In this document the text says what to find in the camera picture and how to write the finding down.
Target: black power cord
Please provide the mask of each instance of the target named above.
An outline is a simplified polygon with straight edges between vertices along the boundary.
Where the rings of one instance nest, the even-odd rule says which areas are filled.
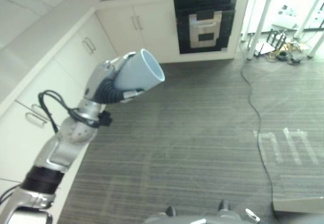
[[[239,49],[241,50],[241,53],[242,53],[242,55],[243,55],[243,57],[244,57],[244,60],[245,60],[244,65],[242,66],[242,68],[241,68],[241,70],[240,70],[240,75],[241,75],[242,79],[247,83],[247,85],[248,85],[249,88],[250,88],[250,92],[249,92],[249,96],[248,96],[248,103],[249,103],[249,105],[251,106],[251,108],[254,110],[254,112],[256,113],[257,117],[258,117],[259,125],[258,125],[258,132],[257,132],[257,147],[258,147],[258,152],[259,152],[259,155],[260,155],[260,159],[261,159],[262,166],[263,166],[264,171],[265,171],[265,173],[266,173],[266,175],[267,175],[267,177],[268,177],[268,180],[269,180],[269,182],[270,182],[270,187],[271,187],[271,205],[272,205],[272,212],[273,212],[273,215],[274,215],[275,219],[277,220],[277,222],[278,222],[279,224],[281,224],[281,222],[280,222],[280,220],[279,220],[277,214],[275,213],[274,207],[273,207],[273,182],[272,182],[272,180],[271,180],[270,173],[269,173],[269,171],[268,171],[268,169],[267,169],[267,167],[266,167],[266,164],[265,164],[265,162],[264,162],[264,159],[263,159],[263,157],[262,157],[262,152],[261,152],[261,147],[260,147],[259,136],[260,136],[260,131],[261,131],[261,128],[262,128],[262,118],[261,118],[261,115],[260,115],[259,111],[258,111],[257,108],[254,106],[254,104],[252,103],[252,100],[251,100],[251,96],[252,96],[252,94],[253,94],[253,88],[252,88],[252,85],[251,85],[250,81],[249,81],[249,80],[244,76],[244,73],[243,73],[243,71],[244,71],[244,69],[245,69],[245,67],[246,67],[246,65],[247,65],[247,63],[248,63],[248,60],[246,59],[245,54],[244,54],[244,52],[243,52],[243,50],[242,50],[242,48],[241,48],[240,45],[239,45]]]
[[[101,122],[88,120],[86,118],[83,118],[79,114],[77,114],[76,110],[78,110],[78,108],[69,108],[66,105],[66,103],[64,102],[62,96],[59,93],[57,93],[56,91],[45,90],[44,92],[42,92],[38,95],[38,101],[39,101],[40,107],[45,111],[46,115],[50,119],[50,122],[52,124],[53,130],[55,133],[58,132],[58,128],[57,128],[57,125],[56,125],[54,119],[52,118],[51,113],[49,112],[47,106],[45,105],[44,96],[49,96],[49,97],[53,98],[54,100],[56,100],[64,109],[67,110],[68,114],[70,115],[70,117],[72,119],[74,119],[76,121],[80,121],[80,122],[82,122],[90,127],[94,127],[94,128],[98,128],[101,125]]]
[[[19,185],[15,185],[9,189],[7,189],[6,191],[3,192],[3,194],[0,196],[0,206],[12,195],[12,192],[15,188],[17,188]]]

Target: black wheel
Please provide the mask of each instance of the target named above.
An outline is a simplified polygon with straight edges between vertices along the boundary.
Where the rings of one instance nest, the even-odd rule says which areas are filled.
[[[167,209],[166,209],[166,214],[167,216],[176,216],[177,215],[177,210],[176,208],[172,207],[172,206],[169,206]]]
[[[222,200],[222,202],[219,204],[218,210],[230,210],[231,205],[229,204],[228,200]]]

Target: striped carpet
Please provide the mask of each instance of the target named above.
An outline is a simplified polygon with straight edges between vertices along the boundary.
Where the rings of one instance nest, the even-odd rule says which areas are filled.
[[[322,58],[244,69],[276,199],[324,195]],[[250,208],[276,223],[243,64],[240,50],[235,60],[164,64],[165,83],[108,106],[113,124],[89,146],[59,224],[141,223],[169,205],[212,215],[224,198],[244,219]]]

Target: cabinet door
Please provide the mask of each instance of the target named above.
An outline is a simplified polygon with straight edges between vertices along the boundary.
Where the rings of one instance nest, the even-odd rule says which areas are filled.
[[[97,14],[119,56],[145,47],[131,6],[99,10]]]
[[[79,33],[93,48],[94,53],[92,55],[98,63],[117,57],[116,51],[96,15],[90,17],[79,30]]]
[[[0,178],[23,181],[53,134],[49,122],[14,102],[0,118]]]
[[[47,89],[58,92],[63,97],[65,103],[71,108],[77,107],[84,92],[83,88],[52,59],[19,95],[17,101],[47,118],[38,103],[38,94]],[[45,96],[44,101],[55,122],[60,125],[68,117],[67,111],[51,97]]]
[[[54,59],[84,89],[97,61],[85,50],[82,41],[82,37],[77,33]]]
[[[179,57],[178,33],[173,1],[136,5],[146,48],[159,62]]]

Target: light blue cup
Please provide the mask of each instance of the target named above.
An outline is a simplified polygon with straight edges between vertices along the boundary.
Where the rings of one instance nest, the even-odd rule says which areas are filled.
[[[132,56],[116,76],[114,86],[119,90],[143,89],[145,91],[165,81],[156,58],[146,49]]]

